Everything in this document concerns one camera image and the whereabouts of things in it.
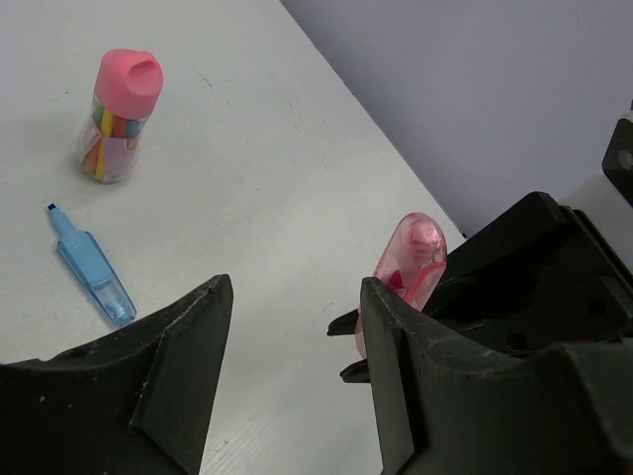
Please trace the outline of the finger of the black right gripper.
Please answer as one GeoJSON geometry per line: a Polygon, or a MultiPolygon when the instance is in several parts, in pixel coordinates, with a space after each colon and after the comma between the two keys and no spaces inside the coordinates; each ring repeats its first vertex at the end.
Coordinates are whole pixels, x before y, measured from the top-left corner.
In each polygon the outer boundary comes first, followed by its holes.
{"type": "Polygon", "coordinates": [[[326,334],[328,336],[354,335],[357,333],[360,307],[345,313],[328,324],[326,334]]]}
{"type": "Polygon", "coordinates": [[[367,359],[350,364],[339,373],[339,376],[347,384],[369,384],[371,380],[367,359]]]}

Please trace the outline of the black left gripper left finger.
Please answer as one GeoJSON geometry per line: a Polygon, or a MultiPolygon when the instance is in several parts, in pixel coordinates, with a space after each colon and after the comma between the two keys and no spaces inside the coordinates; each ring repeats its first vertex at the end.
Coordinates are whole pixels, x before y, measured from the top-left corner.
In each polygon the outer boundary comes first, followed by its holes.
{"type": "Polygon", "coordinates": [[[196,474],[226,350],[226,275],[58,356],[1,368],[5,474],[196,474]]]}

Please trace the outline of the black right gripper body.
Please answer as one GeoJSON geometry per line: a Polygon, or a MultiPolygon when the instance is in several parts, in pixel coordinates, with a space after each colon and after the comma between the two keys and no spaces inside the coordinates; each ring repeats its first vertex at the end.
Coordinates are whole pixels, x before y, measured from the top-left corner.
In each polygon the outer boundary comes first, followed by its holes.
{"type": "Polygon", "coordinates": [[[632,275],[585,213],[532,192],[451,251],[425,313],[505,354],[632,333],[632,275]]]}

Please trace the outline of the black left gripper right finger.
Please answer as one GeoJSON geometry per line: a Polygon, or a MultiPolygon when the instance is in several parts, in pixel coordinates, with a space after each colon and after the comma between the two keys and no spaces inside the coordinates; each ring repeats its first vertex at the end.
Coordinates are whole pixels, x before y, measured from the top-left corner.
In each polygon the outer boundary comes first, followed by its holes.
{"type": "Polygon", "coordinates": [[[628,474],[632,349],[563,343],[527,358],[486,348],[384,284],[361,318],[387,474],[628,474]]]}

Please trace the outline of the pink correction tape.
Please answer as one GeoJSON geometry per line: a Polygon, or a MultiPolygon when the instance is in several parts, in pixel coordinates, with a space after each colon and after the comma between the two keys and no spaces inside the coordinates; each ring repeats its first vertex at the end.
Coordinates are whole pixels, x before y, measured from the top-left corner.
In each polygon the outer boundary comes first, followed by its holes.
{"type": "Polygon", "coordinates": [[[405,215],[372,274],[422,311],[447,266],[447,242],[439,225],[422,213],[405,215]]]}

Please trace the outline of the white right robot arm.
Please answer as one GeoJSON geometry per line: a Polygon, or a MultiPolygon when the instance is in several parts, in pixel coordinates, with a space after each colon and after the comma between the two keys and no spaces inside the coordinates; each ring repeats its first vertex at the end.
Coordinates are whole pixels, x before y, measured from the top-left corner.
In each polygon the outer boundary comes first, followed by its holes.
{"type": "Polygon", "coordinates": [[[533,192],[451,252],[403,219],[376,277],[429,344],[473,347],[469,371],[559,386],[581,378],[575,352],[632,329],[632,121],[618,121],[598,175],[567,204],[533,192]]]}

